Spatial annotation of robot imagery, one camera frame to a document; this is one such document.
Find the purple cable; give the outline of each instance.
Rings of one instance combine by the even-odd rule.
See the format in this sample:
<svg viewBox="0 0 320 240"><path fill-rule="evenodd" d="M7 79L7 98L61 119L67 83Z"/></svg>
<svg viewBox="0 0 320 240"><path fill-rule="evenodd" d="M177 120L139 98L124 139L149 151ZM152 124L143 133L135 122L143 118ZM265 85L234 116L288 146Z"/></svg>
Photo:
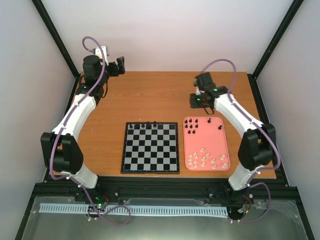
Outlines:
<svg viewBox="0 0 320 240"><path fill-rule="evenodd" d="M239 223L244 223L245 224L245 223L252 223L252 222L258 221L258 220L262 219L265 215L267 215L267 213L269 212L270 206L271 206L271 194L270 194L270 190L269 190L267 184L265 184L264 182L258 182L256 184L253 184L253 185L249 186L249 188L252 189L252 188L254 188L256 186L259 186L259 185L265 186L266 191L268 192L268 200L269 200L268 207L266 208L265 212L261 216L258 216L258 217L254 218L254 219L251 219L251 220L244 220L244 221L240 220Z"/></svg>
<svg viewBox="0 0 320 240"><path fill-rule="evenodd" d="M101 53L103 53L103 50L102 50L101 45L100 45L94 38L92 38L92 37L90 37L90 36L85 36L85 37L82 39L82 45L83 45L83 47L84 47L85 50L87 50L87 51L89 51L89 52L91 52L91 53L93 53L93 54L95 53L94 50L88 49L88 48L86 47L86 45L85 45L85 40L86 40L86 39L92 40L92 41L98 46L98 48L100 49ZM81 103L83 102L83 100L84 100L84 99L94 90L94 88L99 84L99 82L100 82L100 80L101 80L101 78L103 77L104 72L105 72L105 65L106 65L105 55L102 54L102 70L101 70L100 76L99 76L99 78L97 79L97 81L95 82L95 84L89 89L89 91L78 101L78 105L81 104ZM64 179L64 178L68 177L68 175L62 175L62 176L59 176L59 177L56 177L56 176L54 175L54 171L53 171L54 158L55 158L55 151L56 151L56 148L57 148L57 145L58 145L59 138L60 138L63 130L65 129L64 126L66 126L66 124L68 123L68 120L70 119L71 115L74 113L74 111L76 110L76 108L78 107L78 105L74 105L74 106L72 107L72 109L69 111L69 113L67 114L67 116L66 116L66 118L65 118L65 120L64 120L64 122L63 122L63 127L60 128L60 130L59 130L58 134L56 135L55 140L54 140L54 142L53 142L52 151L51 151L51 155L50 155L50 162L49 162L49 174L50 174L50 176L51 176L51 178L52 178L53 180L60 180L60 179ZM71 179L74 183L76 183L77 185L79 185L79 183L77 182L76 179L74 179L73 177L70 177L70 179ZM99 216L100 218L102 218L106 223L108 223L108 224L110 224L110 225L112 225L112 226L123 226L123 225L125 225L125 224L127 224L127 223L129 222L129 220L131 219L131 212L130 212L130 209L129 209L127 206L122 206L122 205L115 206L115 207L111 208L109 211L107 211L105 214L101 215L101 214L99 213L99 211L97 210L96 206L94 205L94 203L93 203L93 201L92 201L92 199L91 199L91 197L90 197L87 189L86 189L84 186L82 186L82 185L81 185L81 187L82 187L82 189L84 190L87 198L89 199L89 202L91 203L94 211L95 211L95 212L98 214L98 216ZM117 209L117 208L125 208L125 209L128 211L128 213L129 213L129 218L127 219L126 222L121 223L121 224L115 224L115 223L112 223L112 222L110 222L110 221L108 221L108 220L106 220L106 219L104 218L105 215L107 215L109 212L111 212L111 211L113 211L114 209Z"/></svg>
<svg viewBox="0 0 320 240"><path fill-rule="evenodd" d="M212 62L210 62L207 66L205 66L205 68L201 71L201 73L203 73L205 70L207 70L208 67L210 67L211 65L217 63L217 62L228 62L232 65L232 68L233 68L233 77L232 77L232 81L231 81L231 84L230 84L230 87L228 89L228 98L230 100L231 103L233 103L233 106L250 122L252 122L252 124L262 133L262 135L267 139L267 141L269 142L269 144L271 145L275 155L276 155L276 159L277 159L277 162L276 162L276 165L273 166L273 167L263 167L261 169L259 169L260 171L262 170L276 170L280 167L280 164L281 164L281 157L280 157L280 154L279 154L279 151L276 147L276 145L273 143L273 141L271 140L271 138L267 135L267 133L258 125L256 124L254 121L251 120L251 118L236 104L234 103L234 100L231 98L231 90L236 82L236 77L237 77L237 70L236 70L236 66L235 64L228 60L228 59L217 59L217 60L214 60ZM251 182L251 180L256 176L256 173L254 173L250 178L249 180L247 181L247 184L249 184Z"/></svg>

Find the purple hose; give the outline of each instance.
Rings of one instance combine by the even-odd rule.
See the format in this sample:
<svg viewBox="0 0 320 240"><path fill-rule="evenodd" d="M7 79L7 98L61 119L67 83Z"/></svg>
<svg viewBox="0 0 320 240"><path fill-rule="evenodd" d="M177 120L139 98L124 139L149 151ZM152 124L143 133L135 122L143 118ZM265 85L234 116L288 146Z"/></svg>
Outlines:
<svg viewBox="0 0 320 240"><path fill-rule="evenodd" d="M85 50L87 50L87 51L89 51L89 52L91 52L91 53L93 53L93 54L95 53L94 50L88 49L88 48L86 47L86 45L85 45L85 40L86 40L86 39L92 40L92 41L98 46L98 48L100 49L101 53L103 53L103 50L102 50L102 47L100 46L100 44L99 44L94 38L92 38L92 37L90 37L90 36L85 36L85 37L82 39L82 45L83 45L83 47L84 47ZM78 101L78 105L81 104L81 103L85 100L85 98L86 98L86 97L94 90L94 88L99 84L101 78L102 78L103 75L104 75L105 67L106 67L106 59L105 59L105 55L102 54L102 70L101 70L100 76L99 76L99 78L97 79L97 81L95 82L95 84L89 89L89 91ZM76 110L76 108L78 107L78 105L74 105L74 106L72 107L72 109L69 111L69 113L67 114L67 116L65 117L65 120L64 120L64 122L63 122L63 126L64 126L64 127L65 127L66 124L68 123L71 115L74 113L74 111ZM57 145L58 145L59 138L60 138L63 130L65 129L64 127L61 127L60 130L59 130L59 132L58 132L58 134L56 135L55 140L54 140L54 142L53 142L51 155L50 155L49 174L50 174L50 176L51 176L51 178L52 178L53 180L60 180L60 179L64 179L64 178L68 177L68 175L62 175L62 176L56 177L56 176L54 175L54 170L53 170L54 158L55 158L55 151L56 151L56 148L57 148ZM70 179L71 179L73 182L75 182L77 185L79 185L79 183L77 182L77 180L76 180L75 178L70 177ZM108 224L110 224L110 225L112 225L112 226L123 226L123 225L127 224L127 223L130 221L131 212L130 212L130 209L129 209L127 206L122 206L122 205L115 206L115 207L111 208L109 211L107 211L106 213L104 213L103 215L101 215L101 214L99 213L99 211L97 210L96 206L94 205L94 203L93 203L93 201L92 201L92 199L91 199L91 197L90 197L87 189L86 189L83 185L81 185L81 187L82 187L82 189L84 190L86 196L88 197L89 202L91 203L94 211L95 211L95 212L98 214L98 216L99 216L100 218L102 218L106 223L108 223ZM129 217L128 217L128 219L127 219L124 223L115 224L115 223L112 223L112 222L110 222L110 221L108 221L108 220L106 220L106 219L104 218L105 215L107 215L108 213L110 213L111 211L113 211L114 209L117 209L117 208L124 208L124 209L126 209L126 210L128 211L128 213L129 213Z"/></svg>
<svg viewBox="0 0 320 240"><path fill-rule="evenodd" d="M249 186L249 188L252 189L252 188L254 188L256 186L259 186L259 185L265 186L266 191L268 192L268 200L269 200L268 207L266 208L265 212L261 216L258 216L258 217L254 218L254 219L251 219L251 220L244 220L244 221L240 220L239 223L244 223L245 224L245 223L252 223L252 222L258 221L258 220L262 219L265 215L267 215L267 213L269 212L270 206L271 206L270 205L270 203L271 203L271 194L270 194L270 190L269 190L267 184L265 184L264 182L258 182L256 184L253 184L253 185Z"/></svg>
<svg viewBox="0 0 320 240"><path fill-rule="evenodd" d="M205 66L205 68L201 71L201 73L203 73L205 70L207 70L208 67L210 67L211 65L217 63L217 62L228 62L232 65L232 68L233 68L233 77L232 77L232 81L231 81L231 84L230 84L230 87L228 89L228 98L230 100L231 103L233 103L233 99L231 98L231 90L236 82L236 77L237 77L237 70L236 70L236 66L235 64L228 60L228 59L217 59L217 60L214 60L212 62L210 62L207 66ZM267 141L269 142L269 144L271 145L275 155L276 155L276 165L273 166L273 167L263 167L261 169L259 169L260 171L262 170L276 170L280 167L280 164L281 164L281 157L280 157L280 154L279 154L279 151L276 147L276 145L273 143L273 141L271 140L271 138L267 135L267 133L258 125L256 124L254 121L251 120L251 118L236 104L236 103L233 103L233 106L250 122L252 122L252 124L262 133L262 135L267 139ZM251 180L255 177L256 173L254 173L250 178L249 180L247 181L247 183L249 184L251 182Z"/></svg>

